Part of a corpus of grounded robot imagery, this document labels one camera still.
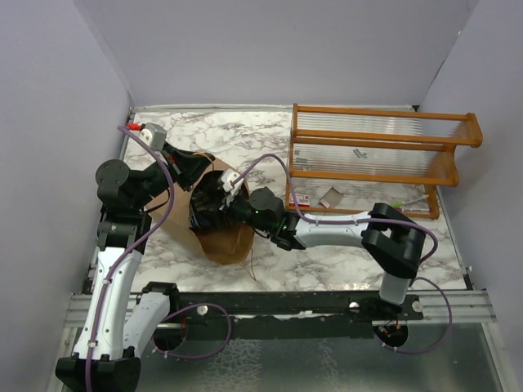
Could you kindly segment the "brown paper bag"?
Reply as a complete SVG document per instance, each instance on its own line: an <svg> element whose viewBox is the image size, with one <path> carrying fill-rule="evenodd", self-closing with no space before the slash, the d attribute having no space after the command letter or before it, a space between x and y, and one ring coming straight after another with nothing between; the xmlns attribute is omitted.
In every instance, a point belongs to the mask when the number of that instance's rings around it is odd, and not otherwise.
<svg viewBox="0 0 523 392"><path fill-rule="evenodd" d="M215 185L230 166L216 158L189 191L175 184L174 205L160 229L182 249L219 265L233 265L245 261L253 246L254 229L241 222L223 229L193 230L190 228L190 198L199 187Z"/></svg>

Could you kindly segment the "blue snack bag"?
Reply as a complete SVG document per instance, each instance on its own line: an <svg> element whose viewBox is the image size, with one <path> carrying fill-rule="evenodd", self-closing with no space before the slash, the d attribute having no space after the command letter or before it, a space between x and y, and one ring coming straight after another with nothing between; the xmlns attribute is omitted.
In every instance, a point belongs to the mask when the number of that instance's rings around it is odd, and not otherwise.
<svg viewBox="0 0 523 392"><path fill-rule="evenodd" d="M225 228L222 199L223 193L215 185L197 188L190 198L190 228L200 231Z"/></svg>

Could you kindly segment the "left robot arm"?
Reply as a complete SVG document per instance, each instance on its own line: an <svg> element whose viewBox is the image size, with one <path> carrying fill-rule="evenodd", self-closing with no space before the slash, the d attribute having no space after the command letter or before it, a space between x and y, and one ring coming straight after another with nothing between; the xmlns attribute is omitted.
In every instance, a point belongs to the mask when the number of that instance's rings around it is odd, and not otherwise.
<svg viewBox="0 0 523 392"><path fill-rule="evenodd" d="M154 163L132 170L112 159L96 171L102 202L97 228L96 272L83 330L69 357L56 364L56 377L72 391L133 391L141 355L160 320L175 320L181 303L173 283L154 283L137 309L127 312L132 282L148 237L166 220L154 219L146 205L162 193L172 209L175 188L190 190L215 161L211 154L190 152L165 143Z"/></svg>

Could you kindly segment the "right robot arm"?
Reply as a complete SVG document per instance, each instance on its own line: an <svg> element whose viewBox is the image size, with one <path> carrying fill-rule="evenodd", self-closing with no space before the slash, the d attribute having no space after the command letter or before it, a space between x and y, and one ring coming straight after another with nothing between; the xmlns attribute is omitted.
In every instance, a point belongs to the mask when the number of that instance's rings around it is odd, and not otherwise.
<svg viewBox="0 0 523 392"><path fill-rule="evenodd" d="M219 211L229 221L266 234L285 251L322 246L366 250L384 272L375 300L377 313L394 319L404 311L409 285L422 262L426 233L395 208L376 203L371 211L351 216L301 215L286 209L265 187L247 198L227 195Z"/></svg>

